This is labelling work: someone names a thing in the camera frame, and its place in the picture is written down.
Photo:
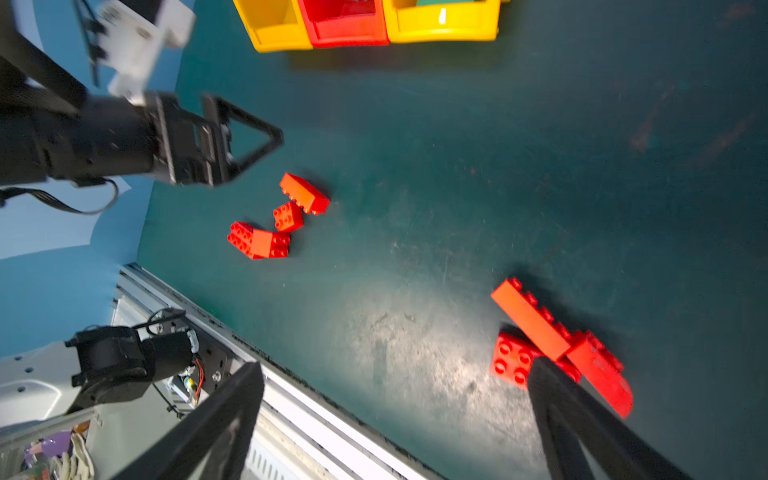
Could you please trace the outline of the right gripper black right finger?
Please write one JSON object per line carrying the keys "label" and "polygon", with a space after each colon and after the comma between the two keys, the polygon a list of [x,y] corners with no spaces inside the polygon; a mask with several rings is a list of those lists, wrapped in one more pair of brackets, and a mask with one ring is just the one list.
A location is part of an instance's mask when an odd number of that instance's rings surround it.
{"label": "right gripper black right finger", "polygon": [[589,452],[610,479],[690,476],[632,432],[548,358],[534,361],[528,392],[553,479],[592,479]]}

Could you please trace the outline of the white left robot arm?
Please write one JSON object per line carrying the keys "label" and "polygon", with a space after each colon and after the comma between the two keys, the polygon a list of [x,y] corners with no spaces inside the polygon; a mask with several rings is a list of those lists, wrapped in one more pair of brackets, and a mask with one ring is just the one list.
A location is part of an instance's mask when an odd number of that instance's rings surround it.
{"label": "white left robot arm", "polygon": [[1,5],[1,184],[9,190],[47,180],[101,185],[141,175],[171,185],[229,183],[283,144],[282,131],[205,95],[202,110],[147,84],[162,51],[184,47],[196,17],[180,1],[73,5],[93,69],[114,77],[104,96],[53,61]]}

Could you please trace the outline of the red square lego brick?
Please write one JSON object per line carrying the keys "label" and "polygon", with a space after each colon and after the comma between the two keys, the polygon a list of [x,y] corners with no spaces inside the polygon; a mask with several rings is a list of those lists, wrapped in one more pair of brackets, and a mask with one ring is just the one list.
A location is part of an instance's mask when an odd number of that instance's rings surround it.
{"label": "red square lego brick", "polygon": [[273,211],[275,228],[280,233],[292,233],[304,226],[303,209],[293,202],[288,202]]}

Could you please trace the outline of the red lego brick long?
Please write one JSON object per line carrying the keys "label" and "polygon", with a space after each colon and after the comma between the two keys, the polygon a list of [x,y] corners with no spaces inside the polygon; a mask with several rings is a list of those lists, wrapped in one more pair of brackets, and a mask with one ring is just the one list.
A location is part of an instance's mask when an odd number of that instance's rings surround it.
{"label": "red lego brick long", "polygon": [[280,181],[280,188],[306,214],[323,215],[330,205],[327,196],[299,176],[285,173]]}

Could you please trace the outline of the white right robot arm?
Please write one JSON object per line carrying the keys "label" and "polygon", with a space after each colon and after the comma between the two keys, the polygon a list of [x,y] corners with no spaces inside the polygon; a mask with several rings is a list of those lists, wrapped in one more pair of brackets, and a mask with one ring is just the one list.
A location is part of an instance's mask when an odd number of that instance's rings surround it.
{"label": "white right robot arm", "polygon": [[[1,428],[124,403],[191,366],[191,330],[141,339],[132,327],[101,327],[1,363]],[[683,472],[610,414],[547,359],[528,390],[550,475],[589,479],[593,464],[613,479],[680,479]],[[119,472],[122,479],[235,479],[266,393],[248,362],[170,432]]]}

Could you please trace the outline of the red lego brick cluster bottom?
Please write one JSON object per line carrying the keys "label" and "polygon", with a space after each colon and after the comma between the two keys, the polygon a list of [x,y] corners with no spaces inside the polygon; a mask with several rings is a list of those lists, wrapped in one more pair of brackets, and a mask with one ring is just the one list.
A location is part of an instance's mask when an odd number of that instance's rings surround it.
{"label": "red lego brick cluster bottom", "polygon": [[527,340],[500,332],[497,336],[489,372],[524,391],[535,361],[546,355]]}

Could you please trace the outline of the red lego brick cluster top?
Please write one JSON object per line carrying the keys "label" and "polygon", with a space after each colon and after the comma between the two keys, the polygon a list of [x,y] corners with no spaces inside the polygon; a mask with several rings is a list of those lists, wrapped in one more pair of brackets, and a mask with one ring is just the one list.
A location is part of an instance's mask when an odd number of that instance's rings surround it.
{"label": "red lego brick cluster top", "polygon": [[537,298],[526,291],[521,282],[507,279],[491,294],[527,338],[548,358],[557,361],[571,348],[571,334]]}

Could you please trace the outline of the red lego brick cluster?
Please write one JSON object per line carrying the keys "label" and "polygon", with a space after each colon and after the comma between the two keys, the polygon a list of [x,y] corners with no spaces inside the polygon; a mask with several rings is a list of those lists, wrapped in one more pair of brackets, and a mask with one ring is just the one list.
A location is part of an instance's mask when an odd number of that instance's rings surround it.
{"label": "red lego brick cluster", "polygon": [[571,336],[566,356],[616,414],[626,419],[634,405],[633,393],[622,376],[623,364],[591,332]]}
{"label": "red lego brick cluster", "polygon": [[526,291],[521,282],[507,279],[491,294],[527,338],[548,358],[557,361],[571,348],[571,334],[537,298]]}
{"label": "red lego brick cluster", "polygon": [[497,336],[489,372],[524,391],[535,361],[546,355],[527,340],[500,332]]}

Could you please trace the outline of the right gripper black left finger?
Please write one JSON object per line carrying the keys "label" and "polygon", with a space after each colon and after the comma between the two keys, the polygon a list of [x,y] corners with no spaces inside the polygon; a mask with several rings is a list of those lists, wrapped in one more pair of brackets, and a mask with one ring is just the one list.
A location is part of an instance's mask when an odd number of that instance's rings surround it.
{"label": "right gripper black left finger", "polygon": [[261,364],[244,364],[117,479],[239,479],[265,390]]}

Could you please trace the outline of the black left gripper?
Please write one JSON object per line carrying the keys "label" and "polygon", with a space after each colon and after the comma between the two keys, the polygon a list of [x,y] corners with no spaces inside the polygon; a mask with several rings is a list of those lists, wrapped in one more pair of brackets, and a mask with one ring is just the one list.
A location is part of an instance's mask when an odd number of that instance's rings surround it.
{"label": "black left gripper", "polygon": [[[4,105],[1,183],[144,175],[172,185],[218,186],[284,144],[280,128],[222,97],[205,94],[201,103],[200,115],[183,109],[176,96],[158,92],[143,107],[93,97],[77,113]],[[232,122],[265,134],[266,142],[236,158]]]}

